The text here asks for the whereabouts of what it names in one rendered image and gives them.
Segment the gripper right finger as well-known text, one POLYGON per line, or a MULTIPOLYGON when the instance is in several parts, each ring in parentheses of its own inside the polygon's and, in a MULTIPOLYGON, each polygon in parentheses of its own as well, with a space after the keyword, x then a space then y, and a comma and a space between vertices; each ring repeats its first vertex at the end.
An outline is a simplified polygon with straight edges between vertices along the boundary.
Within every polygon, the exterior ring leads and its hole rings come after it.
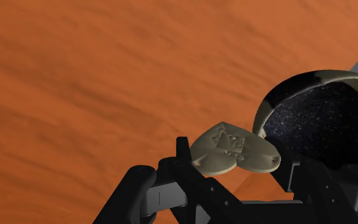
POLYGON ((322 162, 290 152, 279 141, 271 143, 281 156, 272 176, 301 201, 298 207, 314 210, 312 224, 358 224, 358 165, 332 171, 322 162))

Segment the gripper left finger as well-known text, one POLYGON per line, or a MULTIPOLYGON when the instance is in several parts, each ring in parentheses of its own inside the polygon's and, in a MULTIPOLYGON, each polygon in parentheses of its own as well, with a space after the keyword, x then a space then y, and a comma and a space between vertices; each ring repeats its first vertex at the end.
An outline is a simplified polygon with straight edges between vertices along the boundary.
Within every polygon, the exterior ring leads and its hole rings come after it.
POLYGON ((191 164, 186 137, 176 139, 176 156, 159 161, 158 168, 135 165, 126 172, 93 224, 153 224, 156 211, 141 214, 146 192, 176 183, 187 204, 169 205, 178 224, 241 224, 242 203, 214 178, 205 178, 191 164))

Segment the beige heart-shaped puzzle ornament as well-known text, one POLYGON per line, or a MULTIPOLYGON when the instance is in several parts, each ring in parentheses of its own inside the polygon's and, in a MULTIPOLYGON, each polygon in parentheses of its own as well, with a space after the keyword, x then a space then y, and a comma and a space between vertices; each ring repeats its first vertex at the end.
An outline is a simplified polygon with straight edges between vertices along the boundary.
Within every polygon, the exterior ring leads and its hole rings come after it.
POLYGON ((195 168, 207 176, 222 175, 235 167, 270 173, 281 162, 281 156, 272 143, 226 122, 204 132, 189 150, 195 168))

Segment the black speckled bowl beige rim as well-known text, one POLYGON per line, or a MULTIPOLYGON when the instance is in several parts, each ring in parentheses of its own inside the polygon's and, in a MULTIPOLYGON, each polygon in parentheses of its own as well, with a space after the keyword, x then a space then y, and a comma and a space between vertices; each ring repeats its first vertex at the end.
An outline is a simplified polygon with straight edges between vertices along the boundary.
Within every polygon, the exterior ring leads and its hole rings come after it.
POLYGON ((318 70, 282 81, 261 101, 252 131, 332 169, 358 164, 358 73, 318 70))

